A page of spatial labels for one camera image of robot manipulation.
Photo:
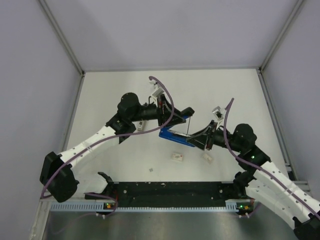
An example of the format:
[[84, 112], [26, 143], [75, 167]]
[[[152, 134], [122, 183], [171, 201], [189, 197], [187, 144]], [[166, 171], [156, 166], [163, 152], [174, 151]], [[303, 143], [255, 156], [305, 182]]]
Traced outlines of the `blue black stapler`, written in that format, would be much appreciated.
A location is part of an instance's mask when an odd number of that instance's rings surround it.
[[187, 141], [187, 139], [190, 137], [188, 133], [172, 130], [172, 127], [176, 125], [185, 124], [187, 120], [193, 116], [194, 113], [195, 111], [191, 107], [187, 107], [182, 111], [178, 111], [175, 109], [173, 118], [171, 119], [170, 123], [159, 131], [158, 136], [168, 141], [195, 148], [195, 145]]

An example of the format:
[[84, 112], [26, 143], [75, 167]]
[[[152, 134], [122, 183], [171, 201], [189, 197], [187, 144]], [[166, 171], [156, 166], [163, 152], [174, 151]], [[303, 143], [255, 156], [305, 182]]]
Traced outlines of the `grey black stapler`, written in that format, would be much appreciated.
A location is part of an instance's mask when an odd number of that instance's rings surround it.
[[137, 131], [138, 132], [143, 132], [145, 129], [145, 125], [146, 125], [146, 121], [145, 120], [141, 120], [138, 122], [137, 124]]

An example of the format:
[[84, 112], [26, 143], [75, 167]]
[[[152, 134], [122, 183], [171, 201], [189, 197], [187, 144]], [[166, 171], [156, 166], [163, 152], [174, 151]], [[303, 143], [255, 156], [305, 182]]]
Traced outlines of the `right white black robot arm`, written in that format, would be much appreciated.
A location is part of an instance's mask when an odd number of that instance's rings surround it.
[[233, 133], [212, 121], [206, 128], [192, 134], [187, 142], [202, 150], [214, 145], [228, 149], [244, 170], [233, 180], [233, 192], [246, 196], [281, 217], [299, 240], [320, 238], [320, 202], [303, 191], [271, 161], [257, 145], [257, 136], [245, 123]]

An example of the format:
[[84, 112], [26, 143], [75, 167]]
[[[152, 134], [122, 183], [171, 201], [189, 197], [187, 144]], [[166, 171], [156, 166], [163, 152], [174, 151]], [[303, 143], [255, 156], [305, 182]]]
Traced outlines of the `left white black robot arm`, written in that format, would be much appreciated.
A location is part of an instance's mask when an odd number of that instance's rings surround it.
[[194, 113], [190, 107], [180, 111], [161, 94], [155, 103], [140, 104], [138, 96], [129, 92], [121, 97], [117, 113], [94, 135], [61, 153], [50, 152], [44, 158], [40, 174], [43, 192], [59, 202], [74, 195], [94, 193], [109, 198], [114, 191], [107, 175], [92, 173], [90, 161], [101, 152], [124, 142], [136, 131], [135, 122], [157, 120], [159, 128], [186, 122]]

